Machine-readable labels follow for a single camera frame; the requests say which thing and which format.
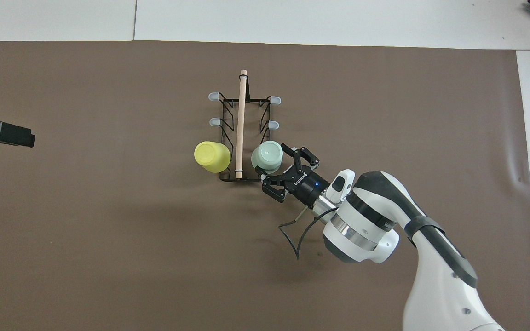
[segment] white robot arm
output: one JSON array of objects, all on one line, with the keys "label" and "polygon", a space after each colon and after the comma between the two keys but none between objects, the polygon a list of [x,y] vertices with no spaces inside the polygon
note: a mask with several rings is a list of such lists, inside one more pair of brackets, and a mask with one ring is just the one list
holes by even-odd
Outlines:
[{"label": "white robot arm", "polygon": [[[355,173],[343,170],[329,183],[312,171],[319,162],[308,149],[284,144],[282,149],[294,165],[279,176],[257,167],[263,191],[279,202],[290,193],[312,209],[326,224],[326,248],[340,260],[384,262],[398,245],[396,224],[416,246],[419,263],[404,309],[404,331],[504,331],[479,299],[469,262],[394,176],[372,171],[353,183]],[[300,158],[310,166],[301,165]]]}]

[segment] black wire rack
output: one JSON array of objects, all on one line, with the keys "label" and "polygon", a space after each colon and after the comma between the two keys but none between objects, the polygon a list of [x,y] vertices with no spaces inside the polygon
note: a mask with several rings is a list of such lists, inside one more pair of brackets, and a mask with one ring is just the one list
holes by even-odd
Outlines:
[{"label": "black wire rack", "polygon": [[[218,92],[218,101],[222,103],[222,117],[219,119],[219,127],[221,128],[220,143],[230,149],[230,155],[234,155],[234,144],[230,140],[228,132],[235,130],[234,126],[234,114],[230,111],[234,108],[234,104],[238,103],[238,98],[227,98],[224,94]],[[245,101],[247,103],[258,103],[259,109],[263,109],[263,115],[261,115],[261,121],[259,122],[259,134],[261,136],[261,143],[271,140],[271,129],[269,129],[269,121],[271,121],[271,97],[268,96],[265,99],[253,99],[250,97],[247,79],[247,89]],[[248,171],[242,172],[242,178],[234,178],[234,171],[227,167],[224,171],[219,173],[219,179],[223,182],[259,182],[260,178],[256,171],[252,172],[254,176],[245,176]]]}]

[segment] wooden rod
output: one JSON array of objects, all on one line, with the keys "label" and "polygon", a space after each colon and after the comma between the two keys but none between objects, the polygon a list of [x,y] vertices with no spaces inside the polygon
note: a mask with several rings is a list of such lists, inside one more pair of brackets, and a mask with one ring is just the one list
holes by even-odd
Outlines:
[{"label": "wooden rod", "polygon": [[235,178],[242,178],[242,136],[244,135],[244,103],[247,95],[247,71],[240,71],[240,90],[238,92],[238,125],[236,132],[236,169]]}]

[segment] brown paper backdrop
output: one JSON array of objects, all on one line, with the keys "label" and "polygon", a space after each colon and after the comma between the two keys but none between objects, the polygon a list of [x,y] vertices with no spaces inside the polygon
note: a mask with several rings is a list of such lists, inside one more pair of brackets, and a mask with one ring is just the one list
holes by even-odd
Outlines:
[{"label": "brown paper backdrop", "polygon": [[243,68],[253,97],[283,99],[274,140],[309,147],[327,180],[397,176],[472,262],[490,314],[530,330],[513,51],[0,42],[0,120],[36,135],[0,145],[0,331],[402,328],[417,257],[401,229],[384,264],[343,264],[318,224],[296,261],[277,230],[293,197],[194,163],[219,139],[207,94],[236,97]]}]

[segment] cup rack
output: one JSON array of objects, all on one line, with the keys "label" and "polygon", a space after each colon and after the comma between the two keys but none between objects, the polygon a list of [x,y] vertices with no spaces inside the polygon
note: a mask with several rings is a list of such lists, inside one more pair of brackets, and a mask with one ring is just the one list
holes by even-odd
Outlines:
[{"label": "cup rack", "polygon": [[[222,116],[210,119],[210,125],[218,126],[221,129],[220,143],[230,149],[230,155],[234,155],[234,144],[230,140],[227,131],[234,131],[234,114],[230,111],[230,108],[234,108],[234,103],[238,102],[238,98],[227,98],[220,92],[212,92],[208,94],[208,99],[222,103]],[[260,144],[264,141],[271,140],[271,131],[279,128],[278,122],[271,121],[271,105],[279,105],[282,103],[282,99],[276,96],[268,96],[265,99],[251,98],[247,79],[246,102],[258,103],[259,109],[263,109],[263,115],[259,122],[259,134],[263,134]],[[246,172],[243,172],[242,178],[234,178],[234,172],[230,169],[229,165],[229,167],[219,173],[219,179],[223,182],[258,182],[260,180],[256,171],[253,171],[254,176],[251,177],[244,176]]]}]

